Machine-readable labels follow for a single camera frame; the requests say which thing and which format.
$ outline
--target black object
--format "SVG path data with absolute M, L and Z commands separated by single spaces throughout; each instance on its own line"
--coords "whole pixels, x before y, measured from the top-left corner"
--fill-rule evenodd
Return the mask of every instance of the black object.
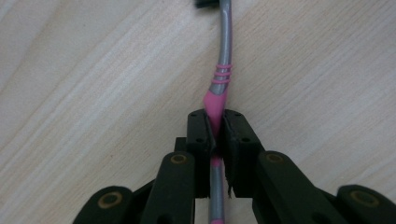
M 218 7 L 219 0 L 195 0 L 194 4 L 196 8 Z
M 194 199 L 209 196 L 210 155 L 224 158 L 229 192 L 252 198 L 259 224 L 396 223 L 396 205 L 362 186 L 344 186 L 333 196 L 317 189 L 286 155 L 265 151 L 245 117 L 226 110 L 217 142 L 205 111 L 189 114 L 187 137 L 163 158 L 157 178 L 131 192 L 109 187 L 96 192 L 75 224 L 187 224 Z

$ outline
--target light wood surface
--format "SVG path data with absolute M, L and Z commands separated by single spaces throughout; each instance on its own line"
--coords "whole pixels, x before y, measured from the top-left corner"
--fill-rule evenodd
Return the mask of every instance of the light wood surface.
M 396 202 L 396 2 L 233 1 L 228 108 L 319 188 Z M 219 13 L 191 0 L 0 1 L 0 223 L 138 189 L 203 107 Z M 207 221 L 207 200 L 196 204 Z M 226 200 L 227 223 L 255 223 Z

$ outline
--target pink band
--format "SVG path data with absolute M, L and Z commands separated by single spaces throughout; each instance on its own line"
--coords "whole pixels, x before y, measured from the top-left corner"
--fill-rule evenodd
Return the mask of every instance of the pink band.
M 215 76 L 217 76 L 217 77 L 227 77 L 230 75 L 231 75 L 231 72 L 226 72 L 226 73 L 215 72 Z
M 232 68 L 233 65 L 232 64 L 216 64 L 217 68 L 221 68 L 221 69 L 227 69 L 227 68 Z
M 230 68 L 233 67 L 233 65 L 232 64 L 217 64 L 216 67 L 218 69 L 230 69 Z M 227 83 L 229 83 L 231 81 L 230 80 L 230 75 L 231 75 L 231 71 L 227 71 L 227 72 L 218 72 L 218 71 L 216 71 L 215 72 L 215 77 L 226 77 L 226 78 L 223 79 L 223 80 L 217 80 L 217 79 L 213 78 L 212 79 L 212 83 L 215 83 L 215 84 L 227 84 Z
M 226 84 L 226 83 L 229 83 L 229 82 L 231 82 L 231 80 L 229 78 L 228 79 L 224 79 L 224 80 L 212 79 L 212 83 L 215 83 L 215 84 Z

